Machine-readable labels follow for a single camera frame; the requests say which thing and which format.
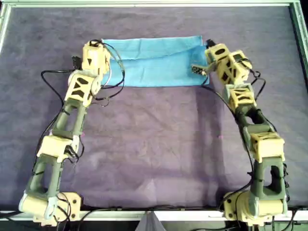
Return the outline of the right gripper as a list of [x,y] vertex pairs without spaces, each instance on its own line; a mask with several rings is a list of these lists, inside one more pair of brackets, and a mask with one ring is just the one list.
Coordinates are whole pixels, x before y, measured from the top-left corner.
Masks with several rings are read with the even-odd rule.
[[242,50],[229,53],[223,43],[206,41],[205,57],[208,70],[217,70],[217,75],[222,84],[242,84],[247,81],[250,73],[250,62]]

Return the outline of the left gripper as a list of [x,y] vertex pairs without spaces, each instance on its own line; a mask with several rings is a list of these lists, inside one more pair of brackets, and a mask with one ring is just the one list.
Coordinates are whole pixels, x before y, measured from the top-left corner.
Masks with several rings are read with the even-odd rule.
[[82,70],[93,75],[104,75],[109,72],[111,54],[101,40],[88,41],[82,51]]

